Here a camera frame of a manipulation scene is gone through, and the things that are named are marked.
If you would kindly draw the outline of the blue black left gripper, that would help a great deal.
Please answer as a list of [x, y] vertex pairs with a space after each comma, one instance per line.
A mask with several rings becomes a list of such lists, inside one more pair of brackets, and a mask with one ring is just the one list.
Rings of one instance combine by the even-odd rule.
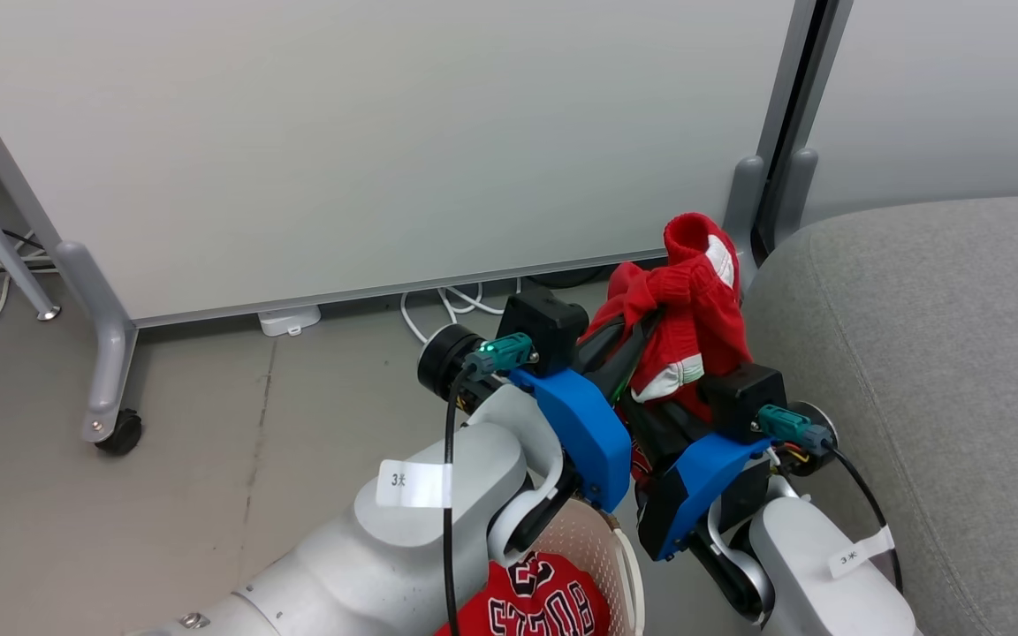
[[598, 510], [611, 514], [630, 482], [631, 438], [606, 395], [579, 372], [610, 369], [610, 399], [621, 398], [637, 370], [662, 307], [640, 319], [626, 337], [625, 319], [610, 319], [577, 344], [577, 371], [566, 367], [541, 375], [542, 361], [530, 344], [529, 363], [510, 371], [513, 385], [533, 395], [545, 421], [579, 475], [581, 492]]

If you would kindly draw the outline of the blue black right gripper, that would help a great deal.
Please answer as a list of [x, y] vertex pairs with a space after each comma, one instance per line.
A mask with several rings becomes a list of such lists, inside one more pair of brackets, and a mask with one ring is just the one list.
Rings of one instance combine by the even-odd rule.
[[772, 439], [739, 443], [712, 432], [708, 423], [673, 401], [622, 401], [627, 430], [648, 462], [673, 462], [665, 471], [635, 483], [640, 546], [654, 561], [672, 558], [749, 460], [759, 458]]

